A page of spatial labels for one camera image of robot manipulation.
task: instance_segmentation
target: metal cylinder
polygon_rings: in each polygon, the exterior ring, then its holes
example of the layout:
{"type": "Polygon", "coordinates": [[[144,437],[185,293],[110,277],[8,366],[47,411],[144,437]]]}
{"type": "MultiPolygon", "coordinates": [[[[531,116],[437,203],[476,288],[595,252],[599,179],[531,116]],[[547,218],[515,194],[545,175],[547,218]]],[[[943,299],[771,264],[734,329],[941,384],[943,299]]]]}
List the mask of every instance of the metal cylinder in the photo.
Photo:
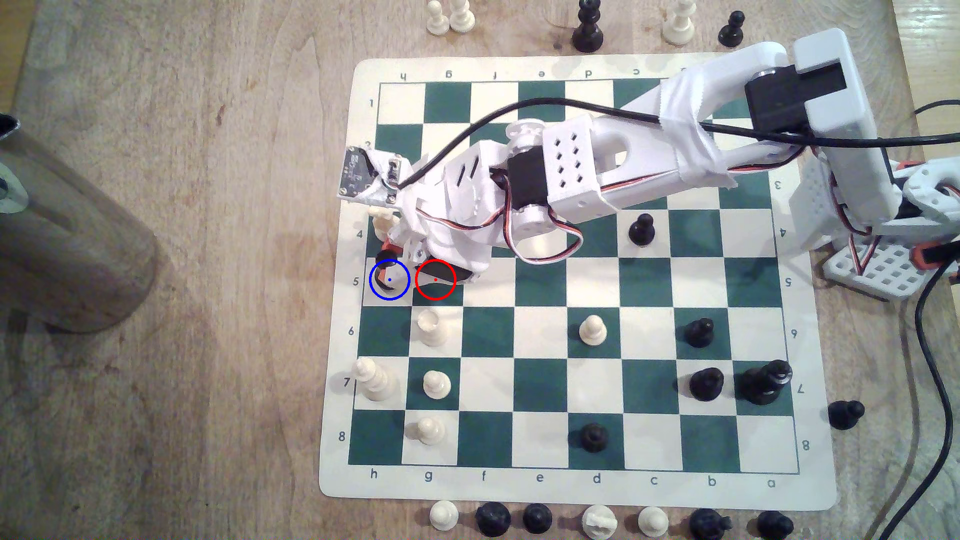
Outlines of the metal cylinder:
{"type": "Polygon", "coordinates": [[[68,331],[130,315],[156,274],[139,220],[0,114],[0,303],[68,331]]]}

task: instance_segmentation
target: blue circle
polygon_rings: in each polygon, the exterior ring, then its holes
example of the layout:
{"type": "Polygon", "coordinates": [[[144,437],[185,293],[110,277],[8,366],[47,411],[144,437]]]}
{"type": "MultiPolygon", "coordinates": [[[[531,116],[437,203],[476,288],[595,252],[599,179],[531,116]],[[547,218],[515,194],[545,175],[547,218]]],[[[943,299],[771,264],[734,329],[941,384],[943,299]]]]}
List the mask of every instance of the blue circle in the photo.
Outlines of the blue circle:
{"type": "Polygon", "coordinates": [[[367,284],[370,286],[370,290],[373,291],[373,294],[375,294],[376,297],[379,298],[380,300],[387,300],[387,301],[396,300],[397,298],[402,297],[404,294],[407,294],[407,291],[410,290],[410,281],[411,281],[411,279],[410,279],[410,269],[407,268],[405,264],[403,264],[403,263],[400,262],[399,260],[396,260],[395,258],[384,258],[383,260],[381,260],[380,262],[378,262],[377,264],[375,264],[375,265],[373,266],[373,268],[370,269],[370,275],[367,277],[367,284]],[[395,297],[393,297],[393,298],[387,298],[386,296],[381,296],[380,293],[376,292],[376,287],[373,286],[373,272],[376,272],[376,267],[377,267],[377,266],[383,264],[384,262],[391,262],[391,261],[399,264],[400,266],[402,266],[402,267],[403,267],[403,271],[407,273],[407,286],[406,286],[406,288],[403,289],[403,292],[401,292],[401,293],[398,294],[397,296],[395,296],[395,297]]]}

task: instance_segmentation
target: red circle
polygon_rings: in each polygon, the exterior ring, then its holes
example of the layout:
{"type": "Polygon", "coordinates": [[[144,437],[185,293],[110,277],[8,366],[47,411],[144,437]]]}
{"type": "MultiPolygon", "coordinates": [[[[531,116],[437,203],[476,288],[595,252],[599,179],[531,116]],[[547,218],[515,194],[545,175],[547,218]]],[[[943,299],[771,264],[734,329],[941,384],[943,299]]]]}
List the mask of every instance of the red circle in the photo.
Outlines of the red circle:
{"type": "Polygon", "coordinates": [[[423,262],[423,264],[421,264],[420,266],[417,267],[417,273],[414,274],[414,287],[417,288],[417,292],[419,292],[419,293],[423,296],[423,298],[426,298],[426,299],[428,299],[428,300],[432,300],[432,301],[434,301],[434,302],[437,302],[437,301],[439,301],[439,300],[443,300],[443,299],[446,298],[447,296],[450,296],[451,294],[453,294],[453,287],[455,287],[455,286],[457,286],[457,272],[453,269],[453,266],[451,266],[449,262],[447,262],[447,261],[445,261],[445,260],[441,260],[441,259],[439,259],[439,258],[431,258],[431,259],[425,260],[425,261],[423,262]],[[450,286],[450,290],[449,290],[446,294],[444,294],[443,296],[441,296],[441,297],[427,296],[427,295],[423,294],[423,291],[420,290],[420,270],[421,270],[424,266],[426,266],[427,264],[429,264],[430,262],[439,262],[439,263],[441,263],[441,264],[445,264],[446,267],[450,269],[450,274],[453,274],[453,285],[451,285],[451,286],[450,286]]]}

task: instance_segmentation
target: chessboard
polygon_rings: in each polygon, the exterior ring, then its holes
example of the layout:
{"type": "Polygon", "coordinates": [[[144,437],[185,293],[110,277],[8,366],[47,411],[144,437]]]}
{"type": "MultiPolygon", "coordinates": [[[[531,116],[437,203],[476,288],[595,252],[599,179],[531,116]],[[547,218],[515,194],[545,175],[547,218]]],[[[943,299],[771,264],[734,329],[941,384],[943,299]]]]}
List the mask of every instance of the chessboard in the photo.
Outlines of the chessboard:
{"type": "MultiPolygon", "coordinates": [[[[346,143],[369,142],[414,162],[514,101],[565,96],[622,107],[711,57],[364,61],[354,73],[346,143]]],[[[451,156],[480,139],[506,143],[504,128],[518,118],[549,125],[581,113],[559,106],[512,112],[451,156]]],[[[751,126],[744,100],[709,120],[751,126]]],[[[721,148],[749,142],[730,135],[715,140],[721,148]]],[[[389,301],[373,294],[368,279],[381,242],[367,208],[341,202],[322,491],[385,499],[829,508],[837,491],[810,257],[794,245],[787,205],[799,175],[790,164],[740,176],[735,189],[692,189],[583,223],[584,246],[554,264],[529,265],[494,248],[477,282],[452,291],[442,283],[411,286],[389,301]],[[642,212],[653,215],[657,232],[640,248],[627,229],[642,212]],[[440,347],[418,340],[415,321],[428,308],[450,329],[440,347]],[[608,329],[596,347],[577,332],[590,314],[608,329]],[[700,317],[714,321],[715,338],[695,349],[680,332],[700,317]],[[373,402],[357,391],[350,369],[358,356],[393,374],[391,398],[373,402]],[[734,377],[773,359],[788,360],[794,372],[780,397],[765,406],[740,399],[734,377]],[[689,376],[710,366],[724,373],[723,392],[699,402],[690,395],[689,376]],[[447,397],[424,394],[429,370],[449,375],[447,397]],[[425,416],[445,425],[438,445],[424,445],[411,432],[425,416]],[[589,423],[609,431],[600,453],[577,444],[576,433],[589,423]]],[[[566,242],[554,232],[518,249],[547,256],[566,242]]]]}

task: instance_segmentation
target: wooden table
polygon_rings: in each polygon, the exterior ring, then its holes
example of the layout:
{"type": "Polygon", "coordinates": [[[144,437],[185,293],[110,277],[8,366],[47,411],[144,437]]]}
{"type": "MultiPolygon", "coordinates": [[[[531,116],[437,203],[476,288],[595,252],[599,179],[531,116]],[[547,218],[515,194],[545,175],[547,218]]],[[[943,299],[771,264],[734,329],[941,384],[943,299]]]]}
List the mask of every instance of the wooden table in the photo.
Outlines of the wooden table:
{"type": "MultiPolygon", "coordinates": [[[[660,39],[666,4],[605,4],[601,52],[677,51],[660,39]]],[[[152,295],[113,329],[69,335],[10,313],[0,536],[433,535],[432,502],[335,500],[317,487],[339,207],[332,187],[359,61],[576,54],[572,0],[473,8],[472,33],[432,37],[413,0],[40,2],[14,112],[156,231],[163,256],[152,295]]],[[[716,32],[732,9],[747,14],[745,44],[789,46],[839,26],[881,134],[907,117],[889,2],[704,2],[684,50],[721,50],[716,32]]],[[[840,501],[790,513],[794,537],[865,537],[897,499],[890,493],[902,501],[929,468],[942,413],[912,305],[817,286],[828,394],[869,412],[834,434],[840,501]]],[[[945,289],[931,300],[927,331],[960,399],[945,289]]],[[[960,536],[958,481],[954,453],[896,537],[960,536]]],[[[466,514],[473,507],[461,504],[466,514]]],[[[553,509],[558,536],[583,537],[581,506],[553,509]]],[[[615,511],[616,537],[638,537],[636,521],[624,522],[636,508],[615,511]]],[[[684,536],[689,510],[669,513],[672,533],[684,536]]],[[[732,516],[727,537],[750,538],[756,513],[732,516]]],[[[457,537],[479,537],[467,521],[457,537]]]]}

